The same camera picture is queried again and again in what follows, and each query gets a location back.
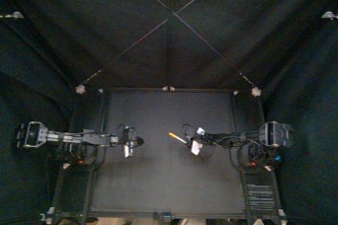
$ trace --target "marker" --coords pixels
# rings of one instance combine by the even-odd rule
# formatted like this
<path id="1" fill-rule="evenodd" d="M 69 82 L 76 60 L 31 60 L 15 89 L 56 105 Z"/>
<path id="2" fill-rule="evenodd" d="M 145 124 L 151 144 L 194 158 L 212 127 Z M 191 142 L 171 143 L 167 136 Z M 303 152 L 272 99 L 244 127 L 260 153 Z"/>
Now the marker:
<path id="1" fill-rule="evenodd" d="M 178 141 L 180 141 L 183 144 L 186 144 L 186 141 L 180 138 L 180 137 L 178 137 L 174 133 L 168 133 L 168 135 L 172 137 L 172 138 L 175 138 Z"/>

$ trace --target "black fabric enclosure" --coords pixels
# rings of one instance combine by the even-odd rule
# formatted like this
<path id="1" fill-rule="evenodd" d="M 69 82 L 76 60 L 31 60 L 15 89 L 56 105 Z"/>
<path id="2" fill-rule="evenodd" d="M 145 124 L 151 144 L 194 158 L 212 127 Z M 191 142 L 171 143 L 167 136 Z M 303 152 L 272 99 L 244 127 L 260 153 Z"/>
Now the black fabric enclosure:
<path id="1" fill-rule="evenodd" d="M 156 110 L 147 110 L 149 118 L 159 121 L 163 109 L 168 126 L 175 121 L 179 126 L 184 122 L 171 115 L 171 107 L 160 107 L 169 104 L 174 93 L 186 93 L 172 100 L 175 107 L 182 103 L 198 108 L 199 103 L 188 103 L 192 91 L 200 100 L 234 92 L 254 100 L 255 87 L 263 91 L 266 120 L 290 123 L 295 129 L 295 144 L 276 169 L 287 219 L 294 224 L 336 224 L 338 19 L 322 19 L 326 11 L 338 15 L 336 0 L 0 0 L 0 224 L 35 222 L 51 207 L 56 188 L 59 164 L 47 156 L 49 148 L 13 147 L 21 122 L 40 121 L 59 131 L 97 128 L 99 124 L 85 126 L 91 117 L 99 118 L 99 104 L 88 94 L 103 89 L 115 91 L 109 107 L 120 103 L 108 112 L 107 129 L 119 117 L 132 121 L 127 108 L 133 93 L 143 95 L 140 101 L 155 102 Z M 24 19 L 11 17 L 15 12 Z M 81 95 L 75 92 L 79 85 L 87 90 Z M 151 98 L 149 93 L 163 98 Z M 210 101 L 200 106 L 204 113 L 207 107 L 220 105 L 220 97 L 204 99 Z M 133 112 L 141 114 L 145 108 Z M 218 110 L 206 118 L 210 122 L 203 115 L 202 123 L 199 118 L 191 120 L 215 126 L 212 131 L 231 131 L 228 118 L 222 118 L 227 114 Z M 251 117 L 262 120 L 262 116 L 255 112 L 252 116 L 251 108 L 244 111 L 240 120 L 252 126 Z M 218 116 L 220 121 L 212 123 Z M 139 126 L 145 135 L 153 124 L 144 121 L 144 128 Z M 107 178 L 112 161 L 103 165 Z M 93 197 L 93 207 L 99 202 Z"/>

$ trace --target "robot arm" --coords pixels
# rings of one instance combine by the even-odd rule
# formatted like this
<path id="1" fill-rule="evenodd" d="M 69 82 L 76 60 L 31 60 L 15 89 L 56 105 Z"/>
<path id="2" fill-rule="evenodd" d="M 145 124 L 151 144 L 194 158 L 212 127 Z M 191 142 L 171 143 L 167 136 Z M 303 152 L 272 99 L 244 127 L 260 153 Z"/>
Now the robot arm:
<path id="1" fill-rule="evenodd" d="M 87 155 L 87 149 L 83 147 L 100 148 L 124 145 L 125 157 L 131 157 L 133 149 L 144 144 L 144 140 L 136 135 L 135 127 L 129 126 L 124 127 L 121 136 L 117 137 L 115 134 L 99 133 L 88 129 L 80 133 L 53 131 L 37 121 L 21 124 L 16 138 L 17 148 L 40 148 L 45 144 L 57 146 L 57 152 L 63 154 L 63 158 L 81 161 Z"/>

